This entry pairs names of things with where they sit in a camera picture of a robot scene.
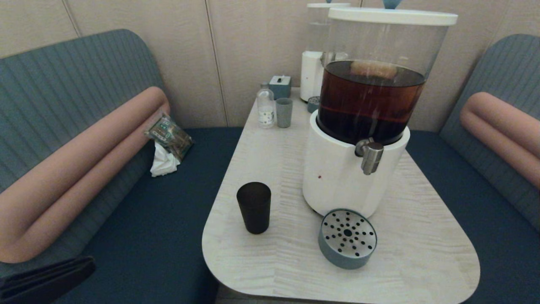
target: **bottle label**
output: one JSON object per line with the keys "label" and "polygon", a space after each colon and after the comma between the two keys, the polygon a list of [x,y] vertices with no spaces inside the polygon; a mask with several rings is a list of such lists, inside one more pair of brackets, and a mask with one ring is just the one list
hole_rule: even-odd
{"label": "bottle label", "polygon": [[259,111],[259,123],[269,125],[274,123],[274,111]]}

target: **black cup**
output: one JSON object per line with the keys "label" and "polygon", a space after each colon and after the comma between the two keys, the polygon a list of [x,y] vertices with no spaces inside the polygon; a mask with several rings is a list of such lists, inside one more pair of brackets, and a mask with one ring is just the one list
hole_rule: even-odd
{"label": "black cup", "polygon": [[270,188],[260,182],[243,185],[237,192],[238,205],[247,231],[261,234],[270,222]]}

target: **wall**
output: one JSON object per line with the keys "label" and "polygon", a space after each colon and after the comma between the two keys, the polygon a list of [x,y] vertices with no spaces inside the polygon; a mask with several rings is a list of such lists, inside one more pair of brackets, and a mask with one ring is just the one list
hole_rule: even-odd
{"label": "wall", "polygon": [[[183,127],[241,126],[259,82],[286,74],[299,85],[306,4],[312,2],[324,1],[2,0],[0,57],[73,39],[77,32],[127,28],[154,54]],[[381,6],[380,0],[350,2]],[[400,8],[460,16],[411,118],[413,129],[440,129],[489,45],[520,32],[540,35],[540,0],[404,0]]]}

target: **drip tray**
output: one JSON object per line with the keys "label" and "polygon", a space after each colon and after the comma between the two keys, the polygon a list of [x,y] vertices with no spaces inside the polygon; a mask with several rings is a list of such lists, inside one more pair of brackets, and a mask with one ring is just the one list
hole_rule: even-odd
{"label": "drip tray", "polygon": [[377,233],[359,213],[335,209],[322,219],[319,247],[332,264],[344,269],[360,268],[376,246]]}

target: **metal spigot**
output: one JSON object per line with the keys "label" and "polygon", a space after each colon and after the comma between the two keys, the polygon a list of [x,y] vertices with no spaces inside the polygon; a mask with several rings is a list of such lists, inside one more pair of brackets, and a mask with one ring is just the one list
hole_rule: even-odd
{"label": "metal spigot", "polygon": [[356,156],[363,157],[362,171],[366,175],[377,171],[383,152],[384,146],[378,142],[374,142],[372,137],[359,141],[354,149]]}

